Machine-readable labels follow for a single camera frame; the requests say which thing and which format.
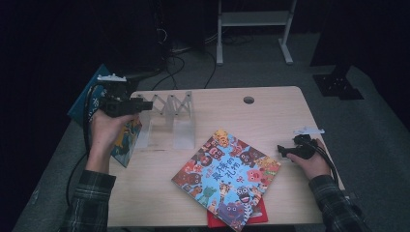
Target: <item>hole in table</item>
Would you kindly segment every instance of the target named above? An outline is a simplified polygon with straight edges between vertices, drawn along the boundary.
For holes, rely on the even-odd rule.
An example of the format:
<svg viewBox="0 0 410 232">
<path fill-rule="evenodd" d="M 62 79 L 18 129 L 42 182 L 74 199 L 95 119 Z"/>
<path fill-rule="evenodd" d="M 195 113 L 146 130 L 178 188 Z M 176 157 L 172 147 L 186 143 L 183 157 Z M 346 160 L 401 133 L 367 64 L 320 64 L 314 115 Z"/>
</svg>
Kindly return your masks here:
<svg viewBox="0 0 410 232">
<path fill-rule="evenodd" d="M 252 103 L 255 102 L 255 99 L 254 99 L 253 97 L 247 96 L 247 97 L 244 97 L 244 102 L 245 102 L 246 104 L 252 104 Z"/>
</svg>

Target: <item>dark background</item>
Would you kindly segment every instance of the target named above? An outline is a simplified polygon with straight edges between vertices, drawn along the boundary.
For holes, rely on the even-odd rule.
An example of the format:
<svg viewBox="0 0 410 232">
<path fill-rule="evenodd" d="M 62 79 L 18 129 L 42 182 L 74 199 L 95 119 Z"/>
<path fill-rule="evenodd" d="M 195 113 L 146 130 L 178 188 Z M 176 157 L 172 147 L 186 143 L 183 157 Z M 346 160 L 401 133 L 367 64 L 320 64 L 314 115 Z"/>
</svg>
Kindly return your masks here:
<svg viewBox="0 0 410 232">
<path fill-rule="evenodd" d="M 289 3 L 224 0 L 223 6 L 260 11 L 286 9 Z M 0 230 L 9 231 L 70 122 L 67 111 L 98 66 L 105 63 L 119 74 L 163 69 L 172 40 L 201 48 L 216 33 L 217 1 L 9 0 L 1 5 Z M 291 33 L 322 32 L 311 64 L 347 59 L 370 76 L 410 128 L 408 10 L 409 3 L 399 0 L 299 1 Z M 158 43 L 163 35 L 157 28 L 166 29 L 166 45 Z"/>
</svg>

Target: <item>gray carpet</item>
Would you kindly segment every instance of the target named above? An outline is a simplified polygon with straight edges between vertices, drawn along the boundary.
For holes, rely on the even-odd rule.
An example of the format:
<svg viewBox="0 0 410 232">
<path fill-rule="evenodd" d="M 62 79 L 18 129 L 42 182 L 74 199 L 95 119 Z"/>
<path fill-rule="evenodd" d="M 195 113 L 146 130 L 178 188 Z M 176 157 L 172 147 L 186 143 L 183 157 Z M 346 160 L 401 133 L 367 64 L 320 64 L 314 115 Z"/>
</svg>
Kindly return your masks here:
<svg viewBox="0 0 410 232">
<path fill-rule="evenodd" d="M 375 90 L 371 79 L 356 68 L 347 78 L 364 100 L 341 101 L 322 97 L 312 76 L 333 67 L 310 67 L 319 35 L 290 35 L 288 46 L 294 59 L 284 63 L 278 36 L 258 36 L 250 43 L 223 48 L 223 66 L 217 67 L 208 88 L 290 86 L 302 89 L 316 124 L 348 192 L 364 211 L 373 231 L 408 231 L 410 228 L 410 133 Z M 214 44 L 207 50 L 215 55 Z M 201 89 L 214 64 L 207 53 L 190 51 L 179 57 L 184 68 L 174 75 L 179 89 Z M 181 67 L 169 59 L 171 72 Z M 139 90 L 151 90 L 166 72 L 140 82 Z M 156 89 L 172 89 L 170 78 Z M 56 231 L 66 210 L 65 189 L 84 145 L 81 129 L 71 123 L 61 139 L 31 201 L 21 214 L 15 231 Z M 73 183 L 77 181 L 78 172 Z M 296 225 L 296 231 L 323 231 L 323 225 Z M 110 228 L 109 231 L 124 231 Z"/>
</svg>

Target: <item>black curtain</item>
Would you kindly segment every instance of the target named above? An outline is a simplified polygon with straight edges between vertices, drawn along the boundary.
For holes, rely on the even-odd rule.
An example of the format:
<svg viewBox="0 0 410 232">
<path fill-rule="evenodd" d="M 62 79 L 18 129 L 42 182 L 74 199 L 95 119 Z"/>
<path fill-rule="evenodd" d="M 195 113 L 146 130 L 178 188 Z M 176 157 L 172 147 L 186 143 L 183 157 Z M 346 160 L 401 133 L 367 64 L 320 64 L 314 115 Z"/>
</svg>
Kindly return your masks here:
<svg viewBox="0 0 410 232">
<path fill-rule="evenodd" d="M 410 2 L 331 1 L 312 66 L 349 63 L 373 81 L 410 129 Z"/>
<path fill-rule="evenodd" d="M 113 73 L 155 68 L 162 54 L 154 1 L 1 5 L 0 231 L 11 231 L 100 64 Z"/>
</svg>

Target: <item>white stand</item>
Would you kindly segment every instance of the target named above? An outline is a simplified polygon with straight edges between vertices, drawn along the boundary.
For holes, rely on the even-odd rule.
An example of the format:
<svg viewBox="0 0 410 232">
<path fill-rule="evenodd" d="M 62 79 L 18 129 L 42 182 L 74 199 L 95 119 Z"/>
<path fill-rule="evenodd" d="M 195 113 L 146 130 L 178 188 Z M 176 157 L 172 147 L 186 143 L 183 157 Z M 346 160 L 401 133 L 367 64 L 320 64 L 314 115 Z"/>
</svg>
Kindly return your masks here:
<svg viewBox="0 0 410 232">
<path fill-rule="evenodd" d="M 195 121 L 193 114 L 192 92 L 187 91 L 180 101 L 174 95 L 168 95 L 166 101 L 159 95 L 154 95 L 147 100 L 142 95 L 137 95 L 145 101 L 153 102 L 152 111 L 164 117 L 165 126 L 173 131 L 174 149 L 193 149 L 195 146 Z M 136 141 L 136 148 L 146 148 L 152 128 L 149 111 L 143 111 L 139 115 L 142 124 L 141 131 Z"/>
<path fill-rule="evenodd" d="M 217 64 L 223 64 L 222 56 L 222 27 L 223 26 L 285 26 L 283 38 L 279 39 L 279 46 L 283 53 L 287 65 L 292 65 L 293 60 L 290 56 L 286 42 L 295 13 L 297 0 L 292 1 L 289 11 L 277 12 L 238 12 L 223 13 L 221 0 L 218 9 L 218 43 L 217 43 Z"/>
</svg>

